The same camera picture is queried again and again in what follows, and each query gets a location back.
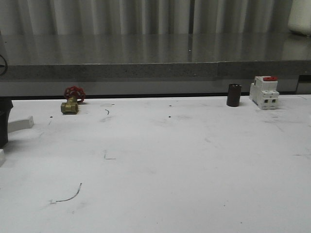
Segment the reflective surface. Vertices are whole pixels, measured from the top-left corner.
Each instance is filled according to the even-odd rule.
[[[0,36],[0,54],[2,96],[59,95],[66,83],[89,95],[248,92],[256,75],[293,92],[311,74],[311,39],[291,33]]]
[[[10,65],[311,60],[311,39],[290,33],[2,36]]]

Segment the white table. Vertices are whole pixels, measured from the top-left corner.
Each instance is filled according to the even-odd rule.
[[[311,96],[61,102],[14,101],[1,233],[311,232]]]

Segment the thin black wire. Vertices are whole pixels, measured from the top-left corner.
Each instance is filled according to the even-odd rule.
[[[82,185],[82,183],[80,183],[80,186],[79,186],[79,188],[78,188],[78,192],[77,192],[73,197],[71,197],[71,198],[69,198],[69,199],[66,199],[66,200],[57,200],[56,202],[68,201],[68,200],[71,200],[71,199],[75,198],[75,197],[78,195],[78,193],[80,192],[81,185]]]

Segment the brass gate valve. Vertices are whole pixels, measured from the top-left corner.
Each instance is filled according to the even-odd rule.
[[[79,111],[78,104],[84,101],[86,94],[82,88],[72,86],[66,88],[64,97],[67,102],[60,106],[61,112],[63,114],[77,114]]]

